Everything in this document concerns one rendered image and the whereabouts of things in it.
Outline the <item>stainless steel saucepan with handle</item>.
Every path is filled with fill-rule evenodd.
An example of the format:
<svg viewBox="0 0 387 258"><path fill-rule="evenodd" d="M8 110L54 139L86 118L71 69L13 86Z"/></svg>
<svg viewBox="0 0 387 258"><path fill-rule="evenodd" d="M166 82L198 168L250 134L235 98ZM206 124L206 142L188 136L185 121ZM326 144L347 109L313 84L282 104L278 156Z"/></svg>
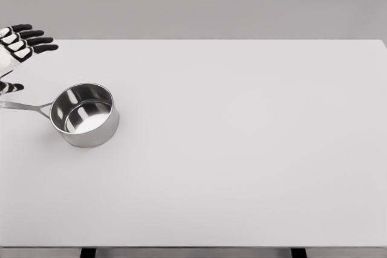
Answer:
<svg viewBox="0 0 387 258"><path fill-rule="evenodd" d="M0 102L0 108L39 113L50 120L67 143L80 148L106 143L120 123L114 97L106 87L96 83L70 86L43 105L4 101Z"/></svg>

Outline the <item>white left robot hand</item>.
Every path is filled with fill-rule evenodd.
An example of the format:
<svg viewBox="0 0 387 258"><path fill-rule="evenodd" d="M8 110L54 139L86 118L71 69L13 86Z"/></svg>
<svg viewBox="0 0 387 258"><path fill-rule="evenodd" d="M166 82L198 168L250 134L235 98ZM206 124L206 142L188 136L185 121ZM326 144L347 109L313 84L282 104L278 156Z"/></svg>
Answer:
<svg viewBox="0 0 387 258"><path fill-rule="evenodd" d="M19 68L33 56L56 51L59 46L42 30L31 24L17 24L0 29L0 95L24 90L21 83L10 83L3 78Z"/></svg>

